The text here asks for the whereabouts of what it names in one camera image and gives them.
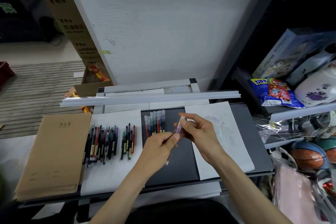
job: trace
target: brown notebook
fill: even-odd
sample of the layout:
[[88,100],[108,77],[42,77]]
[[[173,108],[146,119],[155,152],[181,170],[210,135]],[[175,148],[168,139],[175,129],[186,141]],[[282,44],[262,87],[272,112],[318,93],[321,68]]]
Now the brown notebook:
[[77,191],[90,120],[91,113],[43,117],[15,190],[17,200]]

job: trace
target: basketball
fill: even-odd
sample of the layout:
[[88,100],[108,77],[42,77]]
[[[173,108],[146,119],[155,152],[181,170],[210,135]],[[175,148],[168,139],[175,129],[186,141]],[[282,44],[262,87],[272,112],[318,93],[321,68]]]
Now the basketball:
[[329,162],[336,163],[336,138],[317,138],[314,143],[325,151]]
[[297,166],[303,170],[315,171],[329,167],[324,150],[311,142],[293,143],[290,154],[295,159]]

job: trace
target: wooden floor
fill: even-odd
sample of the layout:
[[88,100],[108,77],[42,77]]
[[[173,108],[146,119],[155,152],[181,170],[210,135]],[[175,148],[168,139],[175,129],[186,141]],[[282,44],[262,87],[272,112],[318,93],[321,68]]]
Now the wooden floor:
[[82,61],[10,66],[16,76],[0,91],[0,139],[35,135],[45,114],[82,112],[81,107],[60,107],[64,94],[80,84],[74,72]]

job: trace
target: hand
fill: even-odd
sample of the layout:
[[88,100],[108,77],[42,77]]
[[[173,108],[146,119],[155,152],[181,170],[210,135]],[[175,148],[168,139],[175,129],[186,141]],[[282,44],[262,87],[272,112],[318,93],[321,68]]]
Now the hand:
[[179,141],[180,135],[171,132],[154,134],[147,138],[141,155],[134,166],[142,170],[148,178],[163,167],[171,149]]
[[182,115],[194,121],[181,120],[181,138],[185,137],[194,142],[204,160],[213,166],[217,156],[225,151],[217,139],[212,123],[197,114],[179,113],[179,116]]

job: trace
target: black pants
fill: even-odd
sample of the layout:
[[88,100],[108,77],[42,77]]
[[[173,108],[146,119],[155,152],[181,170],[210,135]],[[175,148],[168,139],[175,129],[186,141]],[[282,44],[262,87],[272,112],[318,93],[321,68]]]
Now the black pants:
[[130,213],[126,223],[226,223],[238,224],[229,210],[210,199],[183,199],[141,207]]

